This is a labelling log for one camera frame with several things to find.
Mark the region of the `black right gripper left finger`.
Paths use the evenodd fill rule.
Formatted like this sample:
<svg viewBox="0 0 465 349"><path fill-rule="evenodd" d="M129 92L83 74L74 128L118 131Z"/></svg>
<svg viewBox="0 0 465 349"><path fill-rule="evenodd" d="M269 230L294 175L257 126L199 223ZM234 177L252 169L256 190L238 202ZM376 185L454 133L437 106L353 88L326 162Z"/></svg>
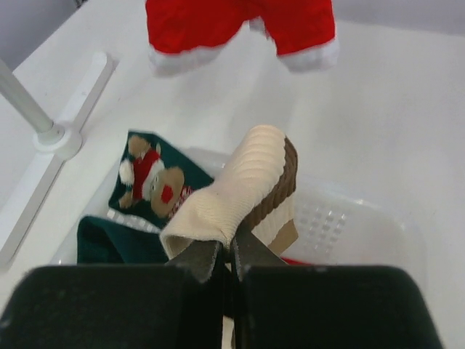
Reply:
<svg viewBox="0 0 465 349"><path fill-rule="evenodd" d="M168 263L33 269L1 316L3 348L220 348L222 245Z"/></svg>

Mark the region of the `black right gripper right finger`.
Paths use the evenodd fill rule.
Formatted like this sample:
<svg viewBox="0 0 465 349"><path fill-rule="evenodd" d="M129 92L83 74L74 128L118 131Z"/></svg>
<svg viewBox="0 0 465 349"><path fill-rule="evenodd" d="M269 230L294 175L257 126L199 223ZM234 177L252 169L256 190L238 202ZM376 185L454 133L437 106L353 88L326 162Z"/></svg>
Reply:
<svg viewBox="0 0 465 349"><path fill-rule="evenodd" d="M415 281L382 265L292 266L241 225L230 245L237 348L441 348Z"/></svg>

